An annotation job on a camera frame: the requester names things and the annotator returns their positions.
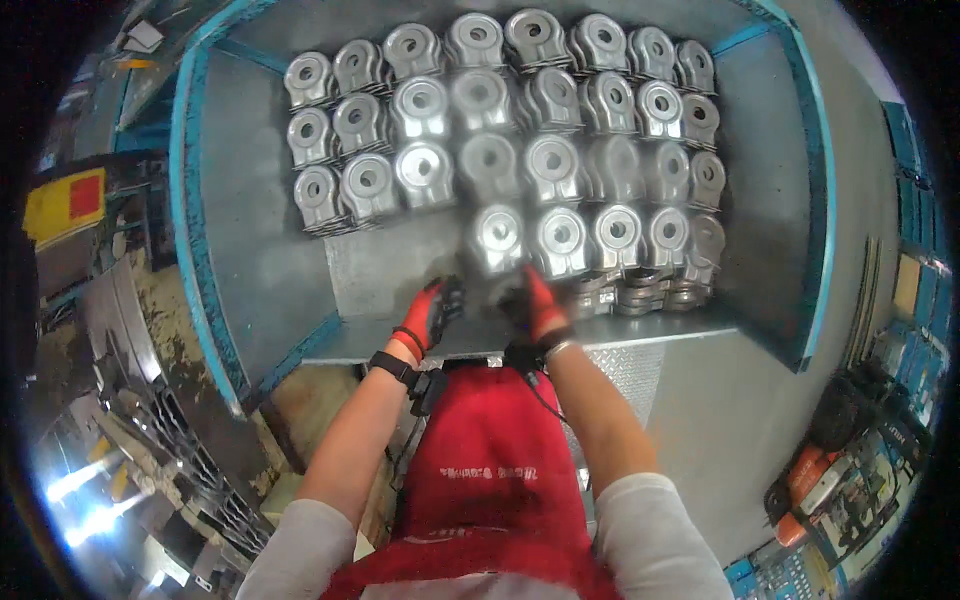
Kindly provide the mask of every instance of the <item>work glove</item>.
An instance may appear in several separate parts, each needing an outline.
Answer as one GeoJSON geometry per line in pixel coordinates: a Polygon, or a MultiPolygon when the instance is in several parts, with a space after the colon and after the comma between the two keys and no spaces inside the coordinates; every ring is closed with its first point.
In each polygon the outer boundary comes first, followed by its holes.
{"type": "Polygon", "coordinates": [[[543,277],[530,265],[521,271],[523,287],[513,290],[499,303],[500,309],[514,325],[530,336],[534,344],[560,327],[570,325],[566,312],[557,304],[543,277]]]}
{"type": "Polygon", "coordinates": [[[390,339],[406,346],[419,363],[440,342],[446,326],[463,315],[463,282],[456,276],[437,277],[417,292],[390,339]]]}

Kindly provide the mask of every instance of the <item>red square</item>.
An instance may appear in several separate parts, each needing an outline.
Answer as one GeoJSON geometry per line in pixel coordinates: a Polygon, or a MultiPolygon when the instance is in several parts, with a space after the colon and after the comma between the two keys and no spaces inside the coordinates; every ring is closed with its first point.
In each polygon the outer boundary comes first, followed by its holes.
{"type": "Polygon", "coordinates": [[[70,219],[79,219],[100,208],[100,177],[70,182],[70,219]]]}

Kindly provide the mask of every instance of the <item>wrist strap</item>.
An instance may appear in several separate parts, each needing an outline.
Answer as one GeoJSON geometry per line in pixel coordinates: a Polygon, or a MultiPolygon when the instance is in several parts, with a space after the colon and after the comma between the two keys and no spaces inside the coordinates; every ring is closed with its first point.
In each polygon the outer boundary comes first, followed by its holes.
{"type": "Polygon", "coordinates": [[[571,342],[573,340],[573,327],[566,326],[554,329],[549,333],[544,333],[543,337],[537,342],[537,348],[542,352],[544,356],[550,353],[550,350],[559,346],[563,342],[571,342]]]}
{"type": "Polygon", "coordinates": [[[409,363],[382,350],[378,350],[373,355],[373,358],[370,359],[370,366],[371,368],[379,367],[393,375],[397,381],[406,386],[407,390],[413,390],[420,378],[420,372],[411,367],[409,363]]]}

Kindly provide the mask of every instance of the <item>person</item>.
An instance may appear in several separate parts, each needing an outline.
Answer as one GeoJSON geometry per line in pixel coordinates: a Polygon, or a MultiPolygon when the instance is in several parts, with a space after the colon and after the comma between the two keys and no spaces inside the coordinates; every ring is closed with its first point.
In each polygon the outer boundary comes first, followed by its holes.
{"type": "Polygon", "coordinates": [[[410,461],[391,540],[353,562],[408,394],[390,365],[415,369],[463,313],[459,281],[432,281],[387,342],[390,364],[372,367],[330,424],[239,600],[732,598],[632,408],[573,340],[547,284],[530,267],[523,276],[515,321],[543,350],[549,378],[451,371],[410,461]],[[595,543],[558,417],[587,461],[595,543]]]}

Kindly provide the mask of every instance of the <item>grey sleeve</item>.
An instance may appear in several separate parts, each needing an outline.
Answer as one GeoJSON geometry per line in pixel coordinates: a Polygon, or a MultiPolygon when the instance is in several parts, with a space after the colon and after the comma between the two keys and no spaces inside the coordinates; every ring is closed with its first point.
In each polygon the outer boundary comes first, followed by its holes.
{"type": "Polygon", "coordinates": [[[253,561],[237,600],[317,600],[333,572],[353,560],[355,545],[353,527],[340,511],[317,500],[294,500],[253,561]]]}
{"type": "Polygon", "coordinates": [[[597,498],[596,511],[600,559],[624,598],[733,598],[720,563],[663,475],[613,482],[597,498]]]}

